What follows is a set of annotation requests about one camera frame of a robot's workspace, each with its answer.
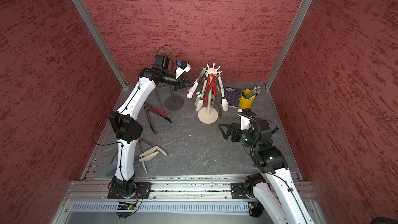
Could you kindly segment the pink handled tweezers tongs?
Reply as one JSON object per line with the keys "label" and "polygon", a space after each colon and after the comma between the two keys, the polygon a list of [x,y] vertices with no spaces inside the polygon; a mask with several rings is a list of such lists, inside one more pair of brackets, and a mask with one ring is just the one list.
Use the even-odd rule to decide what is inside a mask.
{"label": "pink handled tweezers tongs", "polygon": [[194,95],[194,93],[195,93],[195,91],[196,91],[196,89],[197,89],[197,87],[198,87],[203,75],[205,74],[205,72],[206,72],[206,68],[203,67],[198,79],[194,82],[193,86],[188,90],[188,94],[187,94],[187,98],[188,99],[191,99],[193,97],[193,95]]}

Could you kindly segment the small red silicone tongs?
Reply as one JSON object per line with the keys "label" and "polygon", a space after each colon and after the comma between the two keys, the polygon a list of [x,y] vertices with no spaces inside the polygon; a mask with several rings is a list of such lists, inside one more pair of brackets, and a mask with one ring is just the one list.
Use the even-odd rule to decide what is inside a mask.
{"label": "small red silicone tongs", "polygon": [[204,103],[207,104],[208,100],[209,100],[209,96],[208,93],[210,91],[210,89],[212,89],[212,94],[217,95],[217,86],[216,86],[216,81],[217,81],[217,75],[214,74],[210,74],[206,80],[207,84],[206,86],[203,86],[203,88],[205,89],[204,91]]}

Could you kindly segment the red looped long steel tongs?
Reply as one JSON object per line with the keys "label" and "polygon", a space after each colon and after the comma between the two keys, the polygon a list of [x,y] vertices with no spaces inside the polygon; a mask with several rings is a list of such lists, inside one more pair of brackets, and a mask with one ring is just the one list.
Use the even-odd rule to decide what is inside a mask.
{"label": "red looped long steel tongs", "polygon": [[207,102],[207,110],[206,110],[206,116],[209,117],[210,116],[210,112],[212,110],[215,110],[213,107],[211,107],[211,104],[213,104],[213,106],[216,106],[218,111],[218,116],[220,116],[220,111],[221,111],[221,106],[220,106],[220,101],[218,99],[217,95],[212,94],[212,89],[210,89],[208,95],[209,96],[209,100]]}

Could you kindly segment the scalloped steel serving tongs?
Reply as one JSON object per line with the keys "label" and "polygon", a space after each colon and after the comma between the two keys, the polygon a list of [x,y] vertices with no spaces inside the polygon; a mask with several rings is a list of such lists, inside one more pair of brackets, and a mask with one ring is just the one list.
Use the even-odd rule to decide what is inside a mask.
{"label": "scalloped steel serving tongs", "polygon": [[196,106],[196,111],[199,112],[202,108],[203,108],[203,104],[204,104],[204,94],[205,94],[205,89],[207,87],[207,79],[204,78],[203,79],[203,86],[202,86],[202,90],[201,92],[198,94],[197,96],[197,100],[195,102],[195,106]]}

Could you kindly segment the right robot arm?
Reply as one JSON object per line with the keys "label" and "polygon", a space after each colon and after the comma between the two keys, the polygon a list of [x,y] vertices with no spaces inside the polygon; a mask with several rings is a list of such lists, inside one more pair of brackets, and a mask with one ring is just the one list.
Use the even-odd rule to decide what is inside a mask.
{"label": "right robot arm", "polygon": [[260,173],[249,175],[241,187],[232,186],[250,203],[249,215],[259,218],[267,212],[275,224],[312,224],[313,219],[293,182],[283,153],[273,144],[272,136],[279,128],[257,118],[249,108],[239,110],[240,123],[219,124],[224,139],[247,147],[254,167]]}

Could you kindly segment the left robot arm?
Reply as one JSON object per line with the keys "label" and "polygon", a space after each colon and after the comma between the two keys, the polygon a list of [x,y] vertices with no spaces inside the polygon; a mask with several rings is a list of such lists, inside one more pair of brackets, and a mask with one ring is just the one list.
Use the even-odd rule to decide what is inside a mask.
{"label": "left robot arm", "polygon": [[181,76],[190,71],[191,65],[186,61],[178,62],[175,72],[171,72],[169,61],[168,56],[156,55],[152,67],[145,67],[139,73],[137,84],[127,100],[108,116],[118,140],[117,169],[109,187],[109,199],[130,199],[138,194],[134,183],[134,158],[143,127],[137,118],[147,97],[159,83],[174,86],[176,90],[188,85]]}

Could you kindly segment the dark grey utensil rack stand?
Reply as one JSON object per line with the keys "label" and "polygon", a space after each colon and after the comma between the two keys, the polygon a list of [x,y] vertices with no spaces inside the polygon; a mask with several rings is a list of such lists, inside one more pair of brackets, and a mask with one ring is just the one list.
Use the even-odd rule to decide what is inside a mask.
{"label": "dark grey utensil rack stand", "polygon": [[171,96],[166,99],[165,106],[170,111],[177,111],[183,107],[184,100],[181,96],[174,94],[174,90],[171,85],[169,85],[169,90]]}

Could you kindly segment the cream utensil rack stand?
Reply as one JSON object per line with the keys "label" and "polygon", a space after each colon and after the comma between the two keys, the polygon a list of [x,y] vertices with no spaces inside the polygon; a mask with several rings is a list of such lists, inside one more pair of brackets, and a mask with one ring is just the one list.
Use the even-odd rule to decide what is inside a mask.
{"label": "cream utensil rack stand", "polygon": [[196,110],[198,112],[198,118],[202,123],[211,124],[218,119],[218,112],[215,108],[211,106],[211,97],[214,93],[217,96],[217,86],[216,81],[220,75],[220,66],[216,68],[213,64],[210,66],[207,64],[205,69],[205,75],[203,79],[202,90],[196,101]]}

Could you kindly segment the yellow metal pencil bucket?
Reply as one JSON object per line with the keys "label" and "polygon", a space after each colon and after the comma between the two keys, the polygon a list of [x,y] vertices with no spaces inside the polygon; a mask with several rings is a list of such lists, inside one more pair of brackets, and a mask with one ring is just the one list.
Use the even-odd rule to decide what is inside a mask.
{"label": "yellow metal pencil bucket", "polygon": [[246,90],[242,91],[241,97],[239,99],[239,104],[238,104],[241,109],[246,109],[246,108],[252,107],[252,104],[253,104],[256,96],[253,95],[249,98],[246,98],[246,96],[248,96],[250,93],[251,93],[250,89],[246,89]]}

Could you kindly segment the purple book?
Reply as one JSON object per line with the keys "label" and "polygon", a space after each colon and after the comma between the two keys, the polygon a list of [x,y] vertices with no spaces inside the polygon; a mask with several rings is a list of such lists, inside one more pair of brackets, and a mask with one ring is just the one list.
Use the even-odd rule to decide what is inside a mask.
{"label": "purple book", "polygon": [[239,100],[241,98],[242,90],[239,88],[225,87],[224,95],[228,102],[228,106],[232,108],[238,108]]}

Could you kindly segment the bundle of pencils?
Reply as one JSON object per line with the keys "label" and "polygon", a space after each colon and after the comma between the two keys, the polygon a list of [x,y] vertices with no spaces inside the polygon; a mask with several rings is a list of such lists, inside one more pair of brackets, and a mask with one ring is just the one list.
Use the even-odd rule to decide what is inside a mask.
{"label": "bundle of pencils", "polygon": [[256,95],[258,95],[260,92],[261,92],[261,87],[256,86],[252,90],[250,90],[248,93],[245,93],[245,98],[249,100],[249,99],[255,97]]}

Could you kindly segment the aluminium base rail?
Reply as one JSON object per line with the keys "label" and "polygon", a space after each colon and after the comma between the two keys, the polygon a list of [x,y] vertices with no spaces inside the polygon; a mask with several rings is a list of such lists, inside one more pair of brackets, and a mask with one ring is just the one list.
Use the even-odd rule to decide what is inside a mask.
{"label": "aluminium base rail", "polygon": [[104,179],[74,181],[53,223],[66,223],[73,212],[263,213],[277,224],[325,223],[311,183],[299,180],[296,174],[140,177],[135,188],[136,194],[124,198]]}

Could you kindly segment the aluminium corner post left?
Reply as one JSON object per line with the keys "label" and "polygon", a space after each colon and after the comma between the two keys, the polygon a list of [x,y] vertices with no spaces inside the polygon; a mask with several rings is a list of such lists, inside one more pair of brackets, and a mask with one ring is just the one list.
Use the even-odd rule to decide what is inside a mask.
{"label": "aluminium corner post left", "polygon": [[113,71],[114,75],[116,76],[118,82],[120,83],[123,90],[127,88],[127,81],[123,76],[119,66],[117,65],[111,51],[109,50],[108,46],[106,45],[103,37],[101,36],[100,31],[98,30],[97,26],[94,23],[90,13],[88,12],[83,0],[72,0],[75,8],[77,9],[78,13],[80,14],[81,18],[83,19],[84,23],[86,24],[88,30],[90,31],[92,37],[94,38],[96,44],[98,45],[99,49],[101,50],[102,54],[104,55],[108,65],[110,66],[111,70]]}

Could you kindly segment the aluminium corner post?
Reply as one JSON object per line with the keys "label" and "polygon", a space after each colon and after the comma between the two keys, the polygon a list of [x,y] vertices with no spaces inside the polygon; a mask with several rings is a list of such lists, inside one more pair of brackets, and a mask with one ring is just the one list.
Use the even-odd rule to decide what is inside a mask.
{"label": "aluminium corner post", "polygon": [[274,82],[279,69],[281,68],[281,65],[290,49],[290,46],[292,45],[292,43],[294,41],[296,34],[298,33],[298,30],[300,29],[300,26],[307,14],[312,2],[313,2],[313,0],[302,0],[301,1],[300,6],[296,12],[294,20],[289,29],[289,32],[285,38],[285,41],[281,47],[281,50],[277,56],[275,64],[274,64],[274,66],[270,72],[270,75],[268,76],[268,79],[265,83],[265,88],[267,91],[270,91],[271,85]]}
{"label": "aluminium corner post", "polygon": [[101,36],[100,31],[98,30],[97,26],[94,23],[90,13],[88,12],[83,0],[72,0],[75,8],[77,9],[78,13],[80,14],[81,18],[83,19],[84,23],[86,24],[88,30],[90,31],[92,37],[94,38],[96,44],[98,45],[99,49],[101,50],[102,54],[104,55],[108,65],[110,66],[111,70],[113,71],[114,75],[116,76],[118,82],[120,83],[123,90],[127,88],[127,81],[123,76],[119,66],[117,65],[111,51],[109,50],[108,46],[106,45],[103,37]]}

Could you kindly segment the aluminium corner post right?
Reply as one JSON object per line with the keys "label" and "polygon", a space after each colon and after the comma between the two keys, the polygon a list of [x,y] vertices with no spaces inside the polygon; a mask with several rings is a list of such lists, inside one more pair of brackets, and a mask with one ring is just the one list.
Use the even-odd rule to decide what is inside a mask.
{"label": "aluminium corner post right", "polygon": [[271,85],[274,82],[279,69],[281,68],[281,65],[290,49],[290,46],[292,45],[292,43],[294,41],[296,34],[298,33],[298,30],[300,29],[300,26],[307,14],[312,2],[313,2],[313,0],[302,0],[301,1],[300,6],[296,12],[294,20],[289,29],[289,32],[285,38],[285,41],[281,47],[281,50],[277,56],[275,64],[274,64],[274,66],[270,72],[270,75],[268,76],[268,79],[265,83],[265,88],[267,91],[270,91]]}

